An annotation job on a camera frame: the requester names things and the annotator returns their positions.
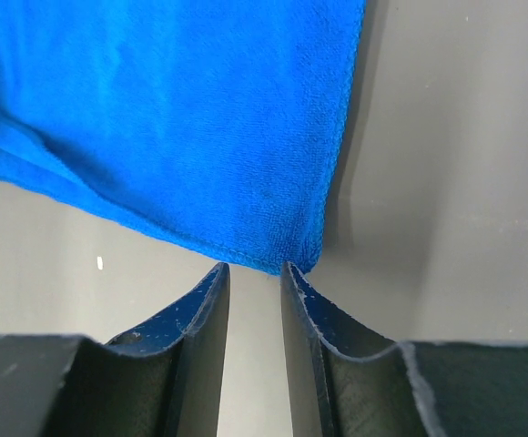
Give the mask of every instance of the table surface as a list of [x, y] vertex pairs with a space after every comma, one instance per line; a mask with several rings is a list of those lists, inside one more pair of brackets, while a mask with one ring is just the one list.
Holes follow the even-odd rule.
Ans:
[[[105, 341], [214, 263], [0, 182], [0, 332]], [[279, 281], [231, 274], [219, 435], [290, 436]], [[310, 280], [394, 339], [528, 340], [528, 1], [369, 1]]]

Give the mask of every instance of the terry cloth fabric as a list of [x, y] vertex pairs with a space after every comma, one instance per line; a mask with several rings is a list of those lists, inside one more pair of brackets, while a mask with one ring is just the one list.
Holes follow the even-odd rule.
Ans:
[[308, 271], [363, 4], [0, 2], [0, 179], [217, 259]]

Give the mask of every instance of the blue cloth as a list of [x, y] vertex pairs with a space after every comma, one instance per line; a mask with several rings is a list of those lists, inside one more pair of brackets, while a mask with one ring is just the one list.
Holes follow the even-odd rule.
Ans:
[[217, 259], [308, 271], [363, 4], [0, 1], [0, 179]]

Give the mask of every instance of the blue towel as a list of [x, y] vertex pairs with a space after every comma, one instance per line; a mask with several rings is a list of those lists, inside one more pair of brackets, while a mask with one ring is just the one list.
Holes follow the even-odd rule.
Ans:
[[0, 1], [0, 179], [309, 271], [364, 0]]

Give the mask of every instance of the towel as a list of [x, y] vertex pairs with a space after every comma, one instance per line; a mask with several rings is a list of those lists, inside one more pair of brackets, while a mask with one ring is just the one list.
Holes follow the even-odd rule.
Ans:
[[213, 258], [309, 271], [363, 7], [0, 2], [0, 179]]

